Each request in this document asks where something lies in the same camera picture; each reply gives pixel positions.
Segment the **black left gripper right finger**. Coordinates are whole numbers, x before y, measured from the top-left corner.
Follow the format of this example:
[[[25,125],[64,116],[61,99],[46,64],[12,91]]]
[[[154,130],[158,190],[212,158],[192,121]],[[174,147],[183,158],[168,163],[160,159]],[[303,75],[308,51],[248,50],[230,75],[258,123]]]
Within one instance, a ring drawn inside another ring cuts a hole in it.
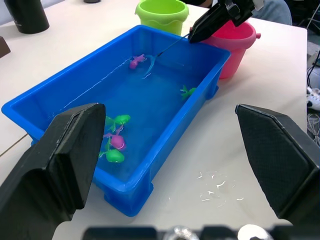
[[[291,223],[320,221],[320,148],[287,115],[235,108],[250,167],[274,213]]]

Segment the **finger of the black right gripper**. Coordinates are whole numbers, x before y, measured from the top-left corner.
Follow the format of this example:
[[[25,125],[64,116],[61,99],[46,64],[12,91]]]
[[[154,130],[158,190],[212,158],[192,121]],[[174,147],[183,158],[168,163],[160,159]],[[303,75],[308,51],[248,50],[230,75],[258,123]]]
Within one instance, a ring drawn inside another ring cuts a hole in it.
[[[230,20],[224,2],[216,3],[204,13],[191,27],[190,38],[209,38]]]
[[[226,21],[223,12],[204,14],[191,27],[189,43],[199,43],[208,39],[229,21]]]

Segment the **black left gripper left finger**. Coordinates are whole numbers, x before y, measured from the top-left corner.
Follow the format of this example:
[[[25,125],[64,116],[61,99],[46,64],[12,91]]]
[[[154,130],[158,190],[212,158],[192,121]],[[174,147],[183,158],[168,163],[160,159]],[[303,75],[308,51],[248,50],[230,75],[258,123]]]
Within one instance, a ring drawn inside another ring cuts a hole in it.
[[[55,116],[1,184],[1,239],[50,240],[61,223],[85,207],[105,118],[101,103]]]

